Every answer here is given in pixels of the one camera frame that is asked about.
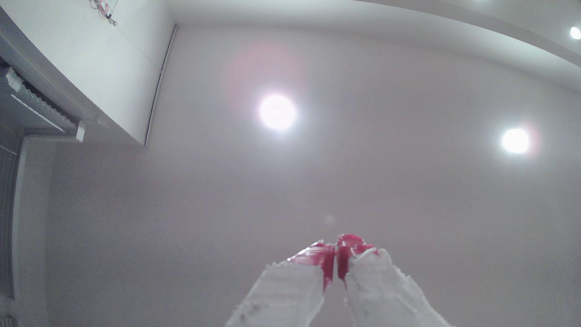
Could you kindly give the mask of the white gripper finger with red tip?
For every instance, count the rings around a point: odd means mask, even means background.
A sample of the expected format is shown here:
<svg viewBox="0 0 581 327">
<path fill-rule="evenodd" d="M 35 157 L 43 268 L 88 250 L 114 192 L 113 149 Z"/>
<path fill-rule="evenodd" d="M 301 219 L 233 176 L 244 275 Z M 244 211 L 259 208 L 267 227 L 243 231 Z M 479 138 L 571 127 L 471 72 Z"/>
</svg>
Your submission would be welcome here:
<svg viewBox="0 0 581 327">
<path fill-rule="evenodd" d="M 354 234 L 338 238 L 338 277 L 354 326 L 451 326 L 386 249 Z"/>
<path fill-rule="evenodd" d="M 316 242 L 265 267 L 224 326 L 310 326 L 332 284 L 336 245 Z"/>
</svg>

